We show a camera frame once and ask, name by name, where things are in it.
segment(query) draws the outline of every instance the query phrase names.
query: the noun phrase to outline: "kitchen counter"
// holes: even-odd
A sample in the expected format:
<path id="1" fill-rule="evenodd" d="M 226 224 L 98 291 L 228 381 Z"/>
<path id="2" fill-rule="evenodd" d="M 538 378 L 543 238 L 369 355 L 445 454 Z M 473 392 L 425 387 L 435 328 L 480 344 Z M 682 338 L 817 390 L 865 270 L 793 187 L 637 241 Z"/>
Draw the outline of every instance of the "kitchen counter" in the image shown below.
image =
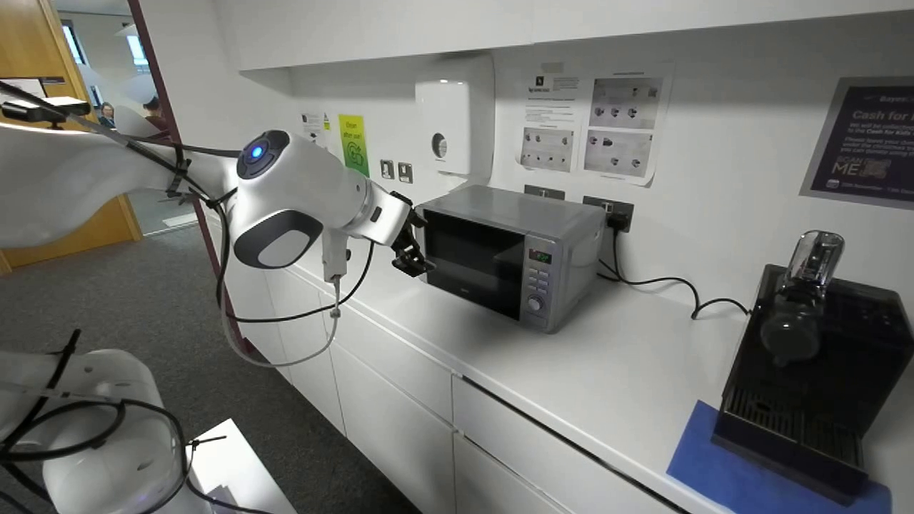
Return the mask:
<path id="1" fill-rule="evenodd" d="M 362 270 L 356 245 L 345 283 Z M 316 264 L 320 248 L 308 253 L 300 273 L 320 280 Z M 693 404 L 720 405 L 749 317 L 709 308 L 687 320 L 685 304 L 599 280 L 565 325 L 540 334 L 388 264 L 390 254 L 378 248 L 352 308 L 682 508 L 720 508 L 666 470 Z M 865 470 L 890 490 L 896 512 L 914 512 L 910 401 L 907 368 L 862 447 Z"/>

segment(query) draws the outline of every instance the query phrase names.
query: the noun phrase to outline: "microwave door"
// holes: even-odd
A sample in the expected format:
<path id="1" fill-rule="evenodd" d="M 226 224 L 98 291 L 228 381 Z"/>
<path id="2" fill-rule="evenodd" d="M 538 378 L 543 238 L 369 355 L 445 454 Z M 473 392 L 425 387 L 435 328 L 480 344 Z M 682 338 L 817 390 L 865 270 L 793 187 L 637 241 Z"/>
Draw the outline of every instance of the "microwave door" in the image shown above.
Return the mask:
<path id="1" fill-rule="evenodd" d="M 425 220 L 428 283 L 519 317 L 526 238 L 443 215 L 428 215 Z"/>

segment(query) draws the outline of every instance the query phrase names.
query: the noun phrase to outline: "black microwave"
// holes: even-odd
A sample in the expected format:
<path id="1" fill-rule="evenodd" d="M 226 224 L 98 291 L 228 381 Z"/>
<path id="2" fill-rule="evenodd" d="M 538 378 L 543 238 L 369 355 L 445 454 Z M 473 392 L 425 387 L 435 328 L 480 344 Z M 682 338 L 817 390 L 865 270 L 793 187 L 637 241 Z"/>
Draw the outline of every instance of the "black microwave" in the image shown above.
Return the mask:
<path id="1" fill-rule="evenodd" d="M 530 328 L 555 333 L 597 277 L 603 208 L 460 187 L 419 215 L 425 280 Z"/>

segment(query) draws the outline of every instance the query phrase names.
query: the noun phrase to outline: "white box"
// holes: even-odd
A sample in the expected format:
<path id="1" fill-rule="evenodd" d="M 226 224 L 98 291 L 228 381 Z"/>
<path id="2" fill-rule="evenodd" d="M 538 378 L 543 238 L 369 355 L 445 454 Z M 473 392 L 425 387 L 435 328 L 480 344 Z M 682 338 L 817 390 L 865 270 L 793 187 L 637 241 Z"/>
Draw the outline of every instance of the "white box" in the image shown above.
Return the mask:
<path id="1" fill-rule="evenodd" d="M 443 58 L 418 77 L 419 150 L 435 173 L 488 184 L 493 155 L 492 58 Z"/>

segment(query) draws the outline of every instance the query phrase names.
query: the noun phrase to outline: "coffee machine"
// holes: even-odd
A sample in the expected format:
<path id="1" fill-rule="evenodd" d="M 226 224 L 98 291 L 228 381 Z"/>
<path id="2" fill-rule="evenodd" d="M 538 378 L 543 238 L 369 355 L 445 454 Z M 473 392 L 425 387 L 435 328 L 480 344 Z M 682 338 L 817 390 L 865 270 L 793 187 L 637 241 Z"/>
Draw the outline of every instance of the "coffee machine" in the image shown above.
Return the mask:
<path id="1" fill-rule="evenodd" d="M 715 444 L 849 502 L 865 487 L 859 441 L 914 340 L 896 291 L 833 280 L 843 245 L 805 231 L 787 270 L 766 265 Z"/>

